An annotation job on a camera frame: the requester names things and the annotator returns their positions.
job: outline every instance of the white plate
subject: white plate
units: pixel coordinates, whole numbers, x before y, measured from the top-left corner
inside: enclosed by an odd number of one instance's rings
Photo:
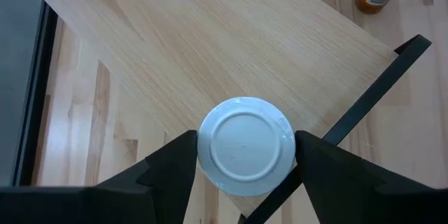
[[[285,115],[267,101],[235,97],[204,119],[197,139],[201,166],[218,188],[239,196],[275,189],[295,155],[294,132]]]

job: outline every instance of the wooden countertop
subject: wooden countertop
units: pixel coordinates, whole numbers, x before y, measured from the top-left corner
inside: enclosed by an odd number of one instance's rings
[[[46,1],[170,137],[237,95],[322,136],[395,56],[319,0]]]

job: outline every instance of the wooden cutting board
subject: wooden cutting board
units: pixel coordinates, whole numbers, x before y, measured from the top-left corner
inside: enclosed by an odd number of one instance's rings
[[[235,96],[322,137],[396,56],[320,0],[46,1],[173,137]]]

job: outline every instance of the black metal bar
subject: black metal bar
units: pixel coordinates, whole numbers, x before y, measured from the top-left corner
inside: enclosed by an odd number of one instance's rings
[[[31,64],[32,69],[28,80],[27,101],[13,179],[14,186],[27,186],[32,182],[48,72],[53,53],[57,14],[44,1],[42,1],[40,20],[40,27],[36,35],[34,58]]]
[[[425,52],[431,42],[422,35],[417,35],[395,49],[399,55],[380,77],[364,92],[355,104],[327,132],[323,140],[337,145],[386,94],[394,83],[408,70],[412,64]],[[266,222],[269,217],[291,196],[294,190],[302,184],[295,167],[288,177],[247,217],[245,224]]]

